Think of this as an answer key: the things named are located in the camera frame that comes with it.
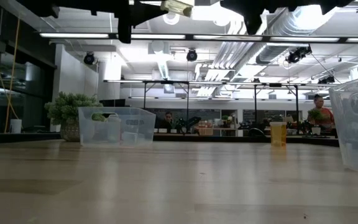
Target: track light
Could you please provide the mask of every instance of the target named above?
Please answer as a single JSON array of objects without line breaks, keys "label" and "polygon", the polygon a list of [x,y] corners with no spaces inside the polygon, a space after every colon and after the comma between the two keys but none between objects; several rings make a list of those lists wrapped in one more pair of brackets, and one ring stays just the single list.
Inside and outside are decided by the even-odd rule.
[{"label": "track light", "polygon": [[305,58],[306,55],[311,54],[311,48],[309,47],[298,47],[295,51],[291,51],[289,56],[285,59],[288,63],[297,63],[301,59]]},{"label": "track light", "polygon": [[96,63],[96,59],[94,57],[93,52],[87,52],[84,57],[84,63],[87,65],[94,65]]},{"label": "track light", "polygon": [[195,49],[189,49],[186,57],[188,62],[194,62],[197,60],[197,53]]}]

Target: ceiling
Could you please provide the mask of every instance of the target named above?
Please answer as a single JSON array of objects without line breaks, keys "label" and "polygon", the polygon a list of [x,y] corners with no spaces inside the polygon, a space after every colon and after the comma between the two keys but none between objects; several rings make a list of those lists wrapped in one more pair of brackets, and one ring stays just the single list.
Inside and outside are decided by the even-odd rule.
[{"label": "ceiling", "polygon": [[[26,9],[14,3],[14,0],[0,0],[0,5],[13,13],[17,13],[17,11],[25,12],[22,16],[23,20],[39,32],[117,32],[117,19],[114,18],[114,14],[99,12],[97,16],[92,16],[89,11],[61,8],[58,19],[51,17],[40,19],[30,11],[26,11]],[[311,35],[358,36],[357,9],[357,7],[346,7],[337,10],[327,23],[316,29]],[[267,21],[271,21],[278,13],[268,15]],[[156,34],[227,34],[230,27],[230,24],[217,26],[214,21],[195,21],[184,16],[180,16],[177,24],[169,25],[161,16],[140,24],[132,32]],[[169,53],[174,54],[167,62],[169,70],[194,71],[197,63],[212,62],[222,46],[222,42],[167,42],[170,46]],[[151,41],[133,40],[131,45],[122,44],[118,40],[66,40],[62,43],[66,45],[68,51],[74,52],[73,55],[79,58],[86,53],[81,48],[84,49],[85,47],[95,45],[115,46],[117,52],[126,61],[126,65],[122,68],[123,75],[132,75],[133,77],[133,74],[145,74],[151,73],[152,70],[158,70],[158,63],[148,59],[148,46]],[[200,62],[186,61],[186,55],[190,48],[196,49]],[[319,75],[326,71],[326,69],[335,68],[335,76],[342,82],[346,82],[349,77],[349,68],[358,65],[358,45],[311,44],[311,49],[315,58],[309,55],[300,63],[291,65],[290,68],[288,68],[287,63],[283,63],[283,60],[280,61],[278,59],[277,62],[267,66],[262,71],[264,76],[261,77],[259,73],[255,75],[266,80],[266,82],[286,82],[288,77],[298,78],[296,82],[307,82],[310,80],[310,77]],[[95,55],[101,60],[107,60],[111,53],[100,51],[95,52]]]}]

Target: black object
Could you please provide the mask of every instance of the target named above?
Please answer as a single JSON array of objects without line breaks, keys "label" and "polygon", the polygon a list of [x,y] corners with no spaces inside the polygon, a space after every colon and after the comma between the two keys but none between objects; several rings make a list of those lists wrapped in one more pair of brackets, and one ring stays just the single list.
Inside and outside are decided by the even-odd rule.
[{"label": "black object", "polygon": [[248,132],[249,137],[265,137],[265,133],[257,128],[251,128]]},{"label": "black object", "polygon": [[125,99],[119,100],[101,100],[99,101],[104,107],[125,107]]},{"label": "black object", "polygon": [[254,35],[259,30],[260,25],[262,25],[260,15],[265,9],[273,13],[280,7],[287,7],[289,11],[294,11],[298,6],[319,4],[321,6],[321,12],[325,15],[333,8],[347,6],[353,1],[354,0],[224,0],[221,1],[221,6],[242,15],[248,34]]},{"label": "black object", "polygon": [[309,47],[298,47],[295,51],[291,51],[289,56],[285,59],[288,63],[297,63],[301,59],[305,58],[306,55],[311,54],[311,48]]},{"label": "black object", "polygon": [[194,62],[195,60],[197,60],[196,50],[195,49],[190,49],[189,52],[187,53],[186,59],[189,62]]},{"label": "black object", "polygon": [[69,7],[91,11],[93,16],[97,12],[114,13],[118,18],[118,39],[125,44],[131,43],[132,26],[135,27],[150,19],[162,16],[168,11],[163,11],[160,6],[141,3],[135,0],[133,5],[129,5],[128,0],[16,0],[24,7],[32,11],[39,17],[53,16],[59,17],[59,7]]},{"label": "black object", "polygon": [[84,63],[87,65],[94,65],[96,63],[96,59],[94,57],[93,52],[87,52],[84,57]]},{"label": "black object", "polygon": [[201,121],[201,118],[199,117],[192,117],[186,122],[183,118],[180,118],[178,120],[178,124],[175,127],[177,130],[179,130],[181,133],[189,133],[189,129],[198,124]]}]

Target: man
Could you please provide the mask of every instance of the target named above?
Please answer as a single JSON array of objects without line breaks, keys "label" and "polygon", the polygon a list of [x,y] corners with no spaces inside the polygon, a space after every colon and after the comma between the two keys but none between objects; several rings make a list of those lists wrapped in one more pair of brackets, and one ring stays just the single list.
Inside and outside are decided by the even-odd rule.
[{"label": "man", "polygon": [[172,120],[173,120],[173,116],[171,112],[166,112],[165,113],[165,117],[164,120],[161,121],[160,125],[158,128],[165,128],[168,130],[168,132],[170,132],[170,130],[172,129]]}]

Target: ventilation duct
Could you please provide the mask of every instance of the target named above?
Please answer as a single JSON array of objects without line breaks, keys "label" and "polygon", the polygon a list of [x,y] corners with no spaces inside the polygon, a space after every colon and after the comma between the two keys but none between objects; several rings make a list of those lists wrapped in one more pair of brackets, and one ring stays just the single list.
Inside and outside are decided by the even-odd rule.
[{"label": "ventilation duct", "polygon": [[[285,12],[269,27],[264,35],[310,35],[316,29],[325,24],[334,14],[335,9],[322,15],[319,5],[302,6],[295,9],[293,12],[285,10]],[[247,52],[240,64],[240,71],[247,70],[245,66],[252,66],[247,64],[257,63],[259,65],[267,65],[272,63],[283,54],[288,47],[267,45],[265,43],[254,44]],[[252,77],[255,74],[243,73],[243,76]]]}]

